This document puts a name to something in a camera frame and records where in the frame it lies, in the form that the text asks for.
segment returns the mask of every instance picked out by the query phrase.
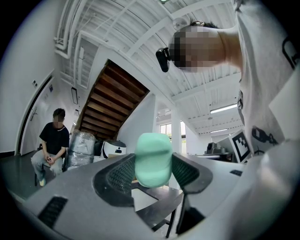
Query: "plastic-wrapped object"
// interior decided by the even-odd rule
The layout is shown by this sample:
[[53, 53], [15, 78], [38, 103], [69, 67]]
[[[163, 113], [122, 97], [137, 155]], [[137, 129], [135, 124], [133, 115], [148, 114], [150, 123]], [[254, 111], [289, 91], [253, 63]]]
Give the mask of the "plastic-wrapped object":
[[78, 167], [92, 163], [96, 138], [90, 133], [75, 131], [68, 149], [67, 167]]
[[68, 168], [71, 166], [82, 166], [92, 163], [94, 160], [94, 155], [88, 155], [80, 152], [68, 152]]
[[76, 131], [73, 133], [70, 150], [83, 154], [94, 154], [94, 145], [96, 138], [90, 133]]

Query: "man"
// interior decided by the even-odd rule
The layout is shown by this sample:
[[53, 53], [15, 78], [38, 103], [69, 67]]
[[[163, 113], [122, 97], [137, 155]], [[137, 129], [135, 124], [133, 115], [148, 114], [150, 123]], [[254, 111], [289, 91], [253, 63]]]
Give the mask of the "man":
[[296, 65], [297, 53], [272, 13], [258, 0], [232, 0], [237, 25], [216, 29], [205, 23], [177, 31], [169, 45], [180, 69], [197, 72], [228, 63], [241, 71], [238, 110], [253, 154], [284, 140], [269, 108]]
[[69, 147], [69, 132], [64, 126], [65, 110], [58, 108], [53, 113], [53, 122], [44, 127], [41, 135], [43, 149], [31, 158], [31, 163], [43, 187], [46, 184], [45, 170], [42, 165], [49, 165], [55, 176], [62, 173], [62, 158]]

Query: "white ceiling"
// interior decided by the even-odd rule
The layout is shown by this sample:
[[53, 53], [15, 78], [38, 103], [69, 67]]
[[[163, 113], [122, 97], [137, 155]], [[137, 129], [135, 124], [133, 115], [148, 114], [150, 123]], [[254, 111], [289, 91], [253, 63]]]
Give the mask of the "white ceiling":
[[[88, 0], [76, 31], [84, 30], [124, 52], [142, 69], [165, 96], [176, 105], [199, 135], [224, 128], [242, 126], [238, 112], [210, 115], [210, 110], [237, 102], [240, 73], [228, 65], [202, 73], [184, 73], [171, 64], [168, 73], [160, 69], [155, 52], [168, 46], [175, 29], [173, 19], [213, 21], [220, 28], [235, 24], [230, 0]], [[65, 81], [73, 76], [74, 48], [71, 60], [63, 59]], [[82, 85], [87, 85], [98, 45], [81, 40], [84, 48]]]

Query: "ceiling light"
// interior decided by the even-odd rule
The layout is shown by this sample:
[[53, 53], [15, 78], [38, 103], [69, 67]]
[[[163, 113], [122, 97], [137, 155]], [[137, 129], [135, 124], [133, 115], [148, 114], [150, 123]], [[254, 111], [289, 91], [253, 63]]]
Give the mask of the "ceiling light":
[[226, 107], [221, 107], [221, 108], [217, 108], [217, 109], [211, 110], [210, 113], [211, 114], [218, 113], [218, 112], [221, 112], [221, 111], [225, 111], [225, 110], [228, 110], [228, 109], [235, 108], [237, 106], [238, 106], [238, 104], [235, 103], [235, 104], [232, 104], [232, 105], [229, 105], [229, 106], [226, 106]]
[[226, 130], [228, 130], [228, 128], [226, 128], [226, 129], [221, 129], [221, 130], [216, 130], [216, 131], [211, 131], [210, 133], [217, 133], [217, 132], [222, 132], [222, 131], [226, 131]]
[[160, 2], [161, 2], [162, 4], [165, 4], [167, 1], [169, 1], [169, 0], [160, 0]]

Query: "table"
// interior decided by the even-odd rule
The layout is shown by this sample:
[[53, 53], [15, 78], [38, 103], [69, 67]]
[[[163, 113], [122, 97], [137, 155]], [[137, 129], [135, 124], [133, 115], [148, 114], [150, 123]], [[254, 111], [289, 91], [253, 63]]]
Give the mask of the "table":
[[[168, 186], [147, 188], [138, 182], [131, 185], [131, 189], [139, 189], [149, 196], [157, 199], [154, 204], [143, 208], [136, 214], [153, 230], [156, 231], [164, 224], [169, 225], [166, 238], [169, 237], [174, 223], [176, 209], [182, 201], [183, 192]], [[170, 221], [165, 218], [171, 214]]]

